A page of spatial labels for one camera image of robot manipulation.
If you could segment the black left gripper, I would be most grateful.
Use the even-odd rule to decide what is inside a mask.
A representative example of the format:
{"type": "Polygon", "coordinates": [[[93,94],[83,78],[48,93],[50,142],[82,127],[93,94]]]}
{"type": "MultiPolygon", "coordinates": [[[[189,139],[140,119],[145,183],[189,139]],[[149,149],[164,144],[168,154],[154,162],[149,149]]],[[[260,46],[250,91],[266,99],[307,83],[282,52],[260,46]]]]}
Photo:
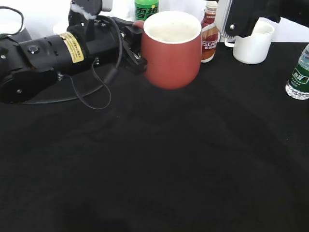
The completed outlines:
{"type": "Polygon", "coordinates": [[[68,67],[67,74],[106,64],[112,65],[112,71],[120,67],[136,75],[146,71],[147,60],[141,55],[143,30],[132,21],[103,15],[87,20],[82,15],[70,15],[68,22],[67,32],[77,40],[84,59],[68,67]]]}

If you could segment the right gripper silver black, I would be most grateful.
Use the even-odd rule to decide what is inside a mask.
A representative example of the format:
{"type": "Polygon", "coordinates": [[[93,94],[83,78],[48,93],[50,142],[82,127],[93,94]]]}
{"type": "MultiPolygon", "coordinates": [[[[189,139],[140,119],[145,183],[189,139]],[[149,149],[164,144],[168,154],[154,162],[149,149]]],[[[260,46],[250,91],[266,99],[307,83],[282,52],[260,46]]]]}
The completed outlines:
{"type": "Polygon", "coordinates": [[[250,36],[258,19],[263,17],[275,23],[282,18],[309,26],[307,0],[218,0],[215,26],[227,39],[250,36]]]}

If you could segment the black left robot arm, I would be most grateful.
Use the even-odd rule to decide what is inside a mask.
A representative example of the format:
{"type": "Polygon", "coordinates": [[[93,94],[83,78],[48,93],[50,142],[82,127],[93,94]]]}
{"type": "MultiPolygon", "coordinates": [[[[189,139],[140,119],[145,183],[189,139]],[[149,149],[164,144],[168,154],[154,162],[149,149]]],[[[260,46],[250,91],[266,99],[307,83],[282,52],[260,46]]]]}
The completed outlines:
{"type": "Polygon", "coordinates": [[[145,72],[140,55],[143,31],[133,22],[100,15],[85,19],[71,13],[66,32],[36,40],[0,40],[0,101],[32,103],[33,97],[64,78],[111,64],[100,87],[107,87],[120,67],[145,72]]]}

